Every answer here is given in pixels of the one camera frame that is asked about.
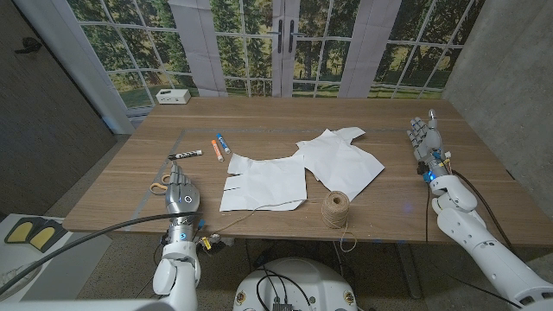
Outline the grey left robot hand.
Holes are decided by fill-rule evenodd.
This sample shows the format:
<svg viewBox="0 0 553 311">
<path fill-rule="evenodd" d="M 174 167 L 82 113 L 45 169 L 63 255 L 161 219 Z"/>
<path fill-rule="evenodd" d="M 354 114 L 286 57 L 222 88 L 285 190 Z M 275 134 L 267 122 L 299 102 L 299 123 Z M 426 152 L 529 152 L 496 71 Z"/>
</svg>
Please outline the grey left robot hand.
<svg viewBox="0 0 553 311">
<path fill-rule="evenodd" d="M 168 243 L 191 241 L 194 222 L 198 216 L 200 193 L 176 162 L 172 163 L 170 169 L 165 203 L 171 214 L 187 213 L 185 216 L 176 216 L 170 220 Z"/>
</svg>

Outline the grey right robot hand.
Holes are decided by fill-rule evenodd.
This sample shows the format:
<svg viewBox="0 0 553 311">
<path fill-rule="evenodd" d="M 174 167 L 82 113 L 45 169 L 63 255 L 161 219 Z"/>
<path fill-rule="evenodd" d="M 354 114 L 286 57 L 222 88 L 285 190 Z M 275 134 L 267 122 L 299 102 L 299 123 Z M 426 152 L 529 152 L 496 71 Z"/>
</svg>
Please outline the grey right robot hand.
<svg viewBox="0 0 553 311">
<path fill-rule="evenodd" d="M 427 122 L 415 117 L 410 120 L 410 125 L 411 129 L 407 131 L 407 136 L 417 161 L 417 173 L 427 183 L 443 175 L 449 175 L 446 167 L 446 151 L 437 129 L 435 110 L 429 110 Z"/>
</svg>

